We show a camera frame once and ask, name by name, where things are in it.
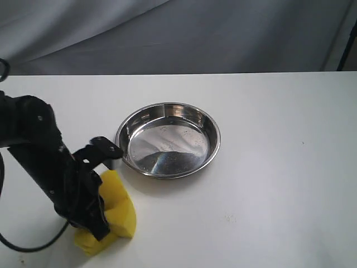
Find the metal bowl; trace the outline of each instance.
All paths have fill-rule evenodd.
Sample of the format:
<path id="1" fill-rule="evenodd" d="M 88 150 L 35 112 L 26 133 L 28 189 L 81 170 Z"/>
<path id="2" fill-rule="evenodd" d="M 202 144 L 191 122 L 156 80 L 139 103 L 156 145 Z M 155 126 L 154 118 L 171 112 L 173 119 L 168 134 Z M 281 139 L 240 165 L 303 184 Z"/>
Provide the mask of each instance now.
<path id="1" fill-rule="evenodd" d="M 115 143 L 123 161 L 160 179 L 190 175 L 217 154 L 220 132 L 204 111 L 183 103 L 157 103 L 131 114 L 119 127 Z"/>

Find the yellow sponge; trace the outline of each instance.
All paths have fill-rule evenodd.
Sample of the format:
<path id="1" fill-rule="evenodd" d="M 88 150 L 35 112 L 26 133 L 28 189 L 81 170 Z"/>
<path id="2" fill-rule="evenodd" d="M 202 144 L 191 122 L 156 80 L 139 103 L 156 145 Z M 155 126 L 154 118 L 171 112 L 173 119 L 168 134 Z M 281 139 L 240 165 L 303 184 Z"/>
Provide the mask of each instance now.
<path id="1" fill-rule="evenodd" d="M 98 254 L 118 237 L 132 238 L 136 229 L 135 209 L 118 173 L 108 170 L 100 177 L 103 183 L 99 187 L 99 194 L 104 199 L 104 214 L 110 225 L 110 233 L 101 241 L 84 229 L 78 229 L 74 235 L 74 243 L 89 256 Z"/>

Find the white table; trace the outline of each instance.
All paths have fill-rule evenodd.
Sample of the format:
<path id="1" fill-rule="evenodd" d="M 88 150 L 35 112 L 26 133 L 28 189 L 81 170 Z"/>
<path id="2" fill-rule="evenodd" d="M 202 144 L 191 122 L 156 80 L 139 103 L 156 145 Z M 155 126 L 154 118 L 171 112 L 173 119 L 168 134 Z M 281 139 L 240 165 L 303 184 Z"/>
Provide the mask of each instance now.
<path id="1" fill-rule="evenodd" d="M 186 178 L 145 178 L 121 165 L 137 211 L 131 241 L 87 259 L 70 229 L 33 255 L 0 246 L 0 267 L 357 265 L 356 72 L 10 77 L 0 89 L 51 103 L 71 151 L 113 138 L 130 113 L 164 101 L 207 111 L 222 136 L 216 159 Z M 42 244 L 63 221 L 4 159 L 0 230 L 19 245 Z"/>

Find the gray backdrop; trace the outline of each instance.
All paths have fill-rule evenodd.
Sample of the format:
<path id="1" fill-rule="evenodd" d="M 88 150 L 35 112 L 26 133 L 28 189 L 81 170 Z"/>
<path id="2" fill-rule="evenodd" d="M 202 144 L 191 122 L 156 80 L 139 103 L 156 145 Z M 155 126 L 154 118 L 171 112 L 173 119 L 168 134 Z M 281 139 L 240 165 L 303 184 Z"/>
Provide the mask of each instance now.
<path id="1" fill-rule="evenodd" d="M 12 0 L 0 57 L 15 74 L 319 71 L 351 3 Z"/>

